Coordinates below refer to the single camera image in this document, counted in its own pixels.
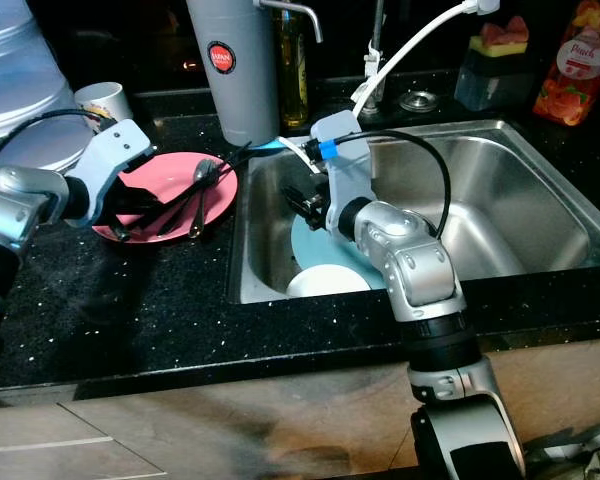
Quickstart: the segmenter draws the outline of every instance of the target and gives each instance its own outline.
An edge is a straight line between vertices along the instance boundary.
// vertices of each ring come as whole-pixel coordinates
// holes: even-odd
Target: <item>black countertop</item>
[[[444,93],[455,77],[413,78],[400,85],[424,82]],[[350,82],[320,85],[319,114],[346,108],[350,91]],[[209,114],[208,93],[136,102],[141,123],[150,111],[143,125],[162,152],[232,150]],[[420,117],[394,103],[363,128],[476,118],[450,96]],[[579,128],[526,113],[507,118],[600,209],[600,115]],[[64,384],[81,399],[405,359],[384,291],[230,303],[233,212],[201,241],[120,245],[88,229],[41,228],[8,298],[0,390],[25,395],[26,387]],[[467,281],[463,289],[486,350],[600,338],[600,267]]]

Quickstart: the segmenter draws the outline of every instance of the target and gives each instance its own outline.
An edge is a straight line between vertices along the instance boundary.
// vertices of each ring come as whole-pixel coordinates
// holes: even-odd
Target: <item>sink basin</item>
[[[460,280],[600,265],[600,212],[511,126],[484,120],[398,129],[442,154],[452,203],[442,242]],[[379,200],[437,224],[442,178],[430,154],[395,139],[369,142]],[[288,298],[301,271],[291,246],[290,184],[315,193],[290,152],[251,160],[238,197],[229,295],[239,303]]]

